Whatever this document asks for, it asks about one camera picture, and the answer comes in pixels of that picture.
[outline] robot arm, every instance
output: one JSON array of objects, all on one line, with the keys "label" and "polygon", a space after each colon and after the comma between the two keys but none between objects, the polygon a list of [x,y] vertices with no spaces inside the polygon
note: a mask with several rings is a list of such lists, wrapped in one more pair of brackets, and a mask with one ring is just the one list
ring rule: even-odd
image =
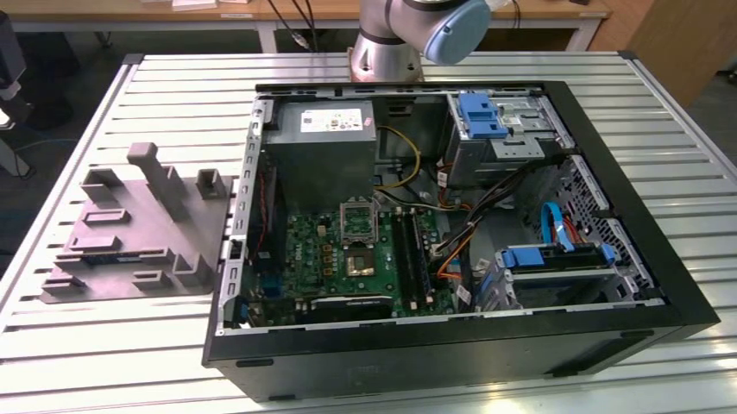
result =
[{"label": "robot arm", "polygon": [[488,25],[483,0],[360,0],[353,80],[416,80],[419,51],[436,64],[453,65],[477,46]]}]

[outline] motherboard chip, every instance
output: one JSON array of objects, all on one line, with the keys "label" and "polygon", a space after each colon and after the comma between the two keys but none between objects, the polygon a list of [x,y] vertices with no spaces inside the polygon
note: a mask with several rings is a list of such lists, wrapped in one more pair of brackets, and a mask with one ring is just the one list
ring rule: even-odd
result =
[{"label": "motherboard chip", "polygon": [[371,248],[348,248],[345,250],[345,272],[349,278],[373,276]]}]

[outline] yellow wire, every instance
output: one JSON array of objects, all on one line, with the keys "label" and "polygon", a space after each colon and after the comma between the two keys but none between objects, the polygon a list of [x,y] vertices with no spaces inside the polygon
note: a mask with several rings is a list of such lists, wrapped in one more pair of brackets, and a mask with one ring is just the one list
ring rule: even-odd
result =
[{"label": "yellow wire", "polygon": [[412,180],[412,178],[416,176],[416,174],[419,174],[419,165],[420,165],[420,161],[421,161],[421,154],[420,154],[419,149],[416,148],[416,145],[412,142],[412,140],[409,140],[405,137],[405,135],[401,134],[399,131],[396,131],[392,127],[379,126],[376,128],[377,129],[385,129],[387,131],[391,131],[399,138],[401,138],[404,140],[404,142],[408,144],[408,146],[412,148],[412,151],[413,151],[413,170],[412,170],[412,173],[409,174],[409,176],[405,179],[403,179],[397,183],[385,184],[385,185],[376,185],[373,187],[377,190],[385,190],[388,188],[400,187],[401,185],[404,185],[405,183],[408,183]]}]

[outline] wooden table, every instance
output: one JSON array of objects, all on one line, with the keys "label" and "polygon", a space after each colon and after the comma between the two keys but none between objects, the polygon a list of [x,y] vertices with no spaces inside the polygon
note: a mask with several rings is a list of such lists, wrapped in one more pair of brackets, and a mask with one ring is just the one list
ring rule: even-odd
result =
[{"label": "wooden table", "polygon": [[[311,0],[317,28],[357,28],[357,0]],[[292,28],[305,28],[291,0],[273,3]],[[566,50],[586,50],[610,9],[600,0],[588,6],[567,0],[519,0],[521,28],[574,28]],[[168,2],[138,0],[0,0],[0,10],[11,18],[18,32],[257,30],[264,53],[276,53],[274,30],[282,28],[269,4],[220,3],[216,9],[173,12]],[[491,28],[509,28],[515,8],[493,12]]]}]

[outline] white sticker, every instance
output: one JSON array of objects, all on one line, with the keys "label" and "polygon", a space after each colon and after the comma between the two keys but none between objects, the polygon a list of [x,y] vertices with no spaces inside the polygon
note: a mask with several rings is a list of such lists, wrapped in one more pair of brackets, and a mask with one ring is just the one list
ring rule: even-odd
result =
[{"label": "white sticker", "polygon": [[519,121],[519,118],[516,116],[501,116],[501,123],[504,125],[521,125],[521,121]]},{"label": "white sticker", "polygon": [[360,110],[305,110],[300,132],[340,132],[363,130]]},{"label": "white sticker", "polygon": [[456,296],[464,302],[464,304],[471,304],[471,293],[465,290],[463,285],[457,285]]},{"label": "white sticker", "polygon": [[250,13],[222,13],[220,15],[221,19],[252,19],[253,15]]},{"label": "white sticker", "polygon": [[437,186],[445,188],[448,186],[448,175],[441,171],[437,172]]}]

